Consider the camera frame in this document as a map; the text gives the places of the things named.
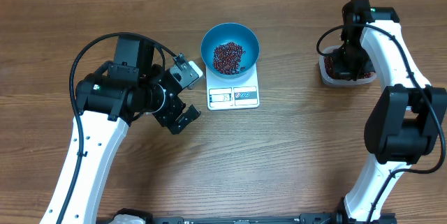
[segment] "black cable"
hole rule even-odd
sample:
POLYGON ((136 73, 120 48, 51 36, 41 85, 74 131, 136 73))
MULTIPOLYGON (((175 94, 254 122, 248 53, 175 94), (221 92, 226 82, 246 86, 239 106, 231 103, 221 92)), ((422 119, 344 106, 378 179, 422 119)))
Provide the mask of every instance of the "black cable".
POLYGON ((151 38, 148 38, 146 36, 137 34, 137 33, 131 33, 131 32, 117 32, 117 33, 109 33, 104 36, 100 36, 97 39, 90 42, 87 46, 85 46, 81 52, 76 56, 75 61, 73 62, 73 65, 71 66, 70 71, 70 77, 68 81, 68 89, 70 91, 70 101, 71 101, 71 107, 73 109, 73 112, 75 114, 76 119, 76 125, 78 126, 78 139, 79 139, 79 150, 78 150, 78 159, 76 160, 76 166, 75 171, 73 173, 73 178, 71 179, 70 186, 68 187, 67 196, 65 197, 64 203, 62 204, 61 211, 59 213, 59 217, 57 218, 56 224, 62 223, 62 220, 64 219, 65 212, 68 207, 68 203, 70 202, 71 196, 73 194, 73 190, 76 185, 76 181, 78 180, 79 170, 81 167, 82 157, 84 155, 84 133, 82 130, 82 124, 81 124, 81 118, 79 114, 78 107, 76 105, 76 99, 75 99, 75 89, 74 89, 74 79, 75 79, 75 71, 76 67, 78 66, 79 60, 81 60, 82 56, 85 54, 85 52, 90 49, 93 45, 97 44, 98 42, 107 39, 112 38, 115 36, 134 36, 137 38, 142 38, 145 40, 148 40, 149 42, 154 44, 154 47, 160 52, 161 58, 163 60, 163 70, 165 69, 166 60, 163 54, 163 50, 165 50, 167 53, 169 53, 171 56, 176 57, 176 55, 170 51, 167 47, 163 46, 162 44, 156 42, 155 40, 152 40, 151 38))
POLYGON ((391 34, 388 33, 387 31, 385 31, 385 30, 383 30, 383 29, 381 29, 381 28, 378 28, 378 27, 376 27, 376 26, 369 25, 369 24, 345 24, 345 25, 340 25, 340 26, 337 26, 337 27, 335 27, 335 28, 332 28, 332 29, 328 30, 327 32, 325 32, 325 33, 320 37, 320 39, 319 39, 318 42, 316 43, 316 51, 317 51, 320 55, 325 56, 325 57, 327 57, 327 56, 332 56, 332 53, 328 53, 328 54, 326 54, 326 53, 322 53, 322 52, 320 51, 320 43, 321 43, 321 41, 322 41, 328 34, 332 33, 333 31, 336 31, 336 30, 338 30, 338 29, 346 29, 346 28, 349 28, 349 27, 362 27, 362 28, 370 28, 370 29, 373 29, 373 30, 375 30, 375 31, 378 31, 378 32, 380 32, 380 33, 386 35, 387 37, 389 37, 389 39, 390 39, 392 42, 394 42, 394 44, 396 44, 396 46, 397 46, 397 48, 398 48, 398 50, 399 50, 399 53, 400 53, 400 55, 402 56, 402 60, 403 60, 403 62, 404 62, 406 71, 407 71, 407 73, 408 73, 408 77, 409 77, 409 79, 411 80, 411 82, 413 83, 413 85, 415 86, 415 88, 417 88, 417 90, 418 90, 419 93, 421 94, 421 96, 422 96, 422 98, 423 98, 423 100, 424 100, 424 103, 426 104, 426 106, 427 106, 427 108, 428 108, 428 110, 429 110, 429 112, 430 112, 430 116, 431 116, 431 118, 432 118, 434 124, 435 124, 436 127, 437 127, 438 134, 439 134, 439 140, 441 141, 441 155, 440 155, 440 157, 439 157, 438 163, 437 163, 434 167, 432 167, 432 168, 430 168, 430 169, 428 169, 428 170, 415 170, 415 169, 409 169, 409 168, 402 168, 402 169, 394 170, 394 171, 392 171, 392 172, 388 175, 388 178, 386 178, 386 180, 385 180, 385 182, 383 183, 383 185, 382 185, 382 187, 381 187, 379 193, 378 193, 377 196, 376 196, 376 199, 374 200, 374 202, 373 202, 372 205, 371 205, 371 210, 369 210, 369 214, 368 214, 368 218, 367 218, 367 220, 366 220, 366 224, 370 224, 370 222, 371 222, 371 218, 372 218, 372 214, 373 214, 374 210, 376 209, 377 202, 379 202, 380 197, 382 196, 383 192, 385 191, 387 185, 390 183, 391 179, 392 179, 397 173, 399 173, 399 172, 410 172, 410 173, 415 173, 415 174, 431 174, 431 173, 433 173, 433 172, 436 172, 436 171, 442 166, 442 164, 444 163, 444 160, 445 160, 445 158, 446 158, 446 140, 445 140, 445 138, 444 138, 444 134, 443 134, 443 132, 442 132, 441 124, 439 123, 439 120, 438 120, 438 118, 436 117, 436 114, 434 113, 432 104, 431 104, 430 100, 428 99, 428 97, 425 95, 423 89, 419 86, 418 82, 416 81, 416 79, 415 79, 415 77, 414 77, 414 73, 411 71, 411 68, 410 68, 408 59, 406 58, 405 51, 404 51, 404 49, 402 48, 402 46, 400 45, 399 41, 397 41, 397 39, 396 39, 396 37, 395 37, 394 35, 391 35, 391 34))

